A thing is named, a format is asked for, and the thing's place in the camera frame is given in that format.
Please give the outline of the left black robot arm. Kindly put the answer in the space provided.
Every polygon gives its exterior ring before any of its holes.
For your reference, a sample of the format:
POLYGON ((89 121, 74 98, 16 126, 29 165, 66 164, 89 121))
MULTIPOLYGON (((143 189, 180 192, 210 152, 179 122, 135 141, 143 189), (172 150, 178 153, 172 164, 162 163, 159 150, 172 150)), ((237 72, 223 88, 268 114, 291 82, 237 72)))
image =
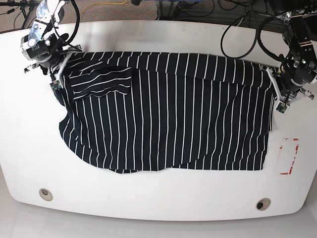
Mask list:
POLYGON ((270 0, 272 13, 285 24, 282 33, 290 55, 281 63, 281 84, 286 91, 297 92, 317 80, 317 56, 304 14, 317 11, 315 0, 270 0))

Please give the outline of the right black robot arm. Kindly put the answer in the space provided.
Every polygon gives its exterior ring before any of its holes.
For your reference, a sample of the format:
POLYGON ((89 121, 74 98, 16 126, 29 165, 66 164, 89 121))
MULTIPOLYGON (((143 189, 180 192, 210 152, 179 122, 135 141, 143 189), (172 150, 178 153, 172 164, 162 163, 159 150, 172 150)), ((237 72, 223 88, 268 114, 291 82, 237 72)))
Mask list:
POLYGON ((28 35, 21 38, 23 56, 34 63, 26 66, 24 72, 38 66, 49 68, 60 45, 54 32, 64 17, 64 0, 43 0, 36 9, 36 18, 28 35))

